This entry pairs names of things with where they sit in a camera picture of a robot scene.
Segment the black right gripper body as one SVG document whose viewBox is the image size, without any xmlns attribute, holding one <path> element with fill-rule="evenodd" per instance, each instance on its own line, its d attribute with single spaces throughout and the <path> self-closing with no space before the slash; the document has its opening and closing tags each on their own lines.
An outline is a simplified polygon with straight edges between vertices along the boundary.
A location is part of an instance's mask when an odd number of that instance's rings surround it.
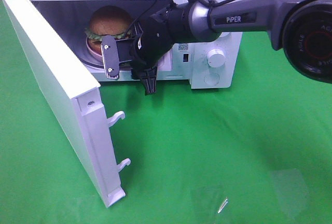
<svg viewBox="0 0 332 224">
<path fill-rule="evenodd" d="M 143 22 L 140 35 L 133 40 L 117 41 L 120 62 L 130 64 L 133 79 L 138 79 L 144 69 L 156 67 L 174 44 L 192 41 L 189 11 L 189 6 L 163 8 Z"/>
</svg>

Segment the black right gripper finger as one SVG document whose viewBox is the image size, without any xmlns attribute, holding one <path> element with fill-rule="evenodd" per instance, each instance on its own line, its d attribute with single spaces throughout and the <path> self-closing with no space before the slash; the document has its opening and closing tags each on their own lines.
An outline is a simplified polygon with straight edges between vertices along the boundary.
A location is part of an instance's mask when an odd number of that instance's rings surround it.
<svg viewBox="0 0 332 224">
<path fill-rule="evenodd" d="M 139 79 L 145 88 L 145 95 L 156 93 L 157 74 L 157 66 L 139 71 Z"/>
</svg>

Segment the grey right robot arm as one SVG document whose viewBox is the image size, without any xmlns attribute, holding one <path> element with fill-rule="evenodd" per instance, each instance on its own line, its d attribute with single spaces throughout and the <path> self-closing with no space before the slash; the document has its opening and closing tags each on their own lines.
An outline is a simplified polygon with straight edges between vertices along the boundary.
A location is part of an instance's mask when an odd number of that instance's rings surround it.
<svg viewBox="0 0 332 224">
<path fill-rule="evenodd" d="M 215 41 L 222 32 L 268 33 L 272 48 L 313 80 L 331 82 L 331 0 L 167 0 L 133 38 L 117 41 L 146 94 L 156 90 L 157 63 L 174 44 Z"/>
</svg>

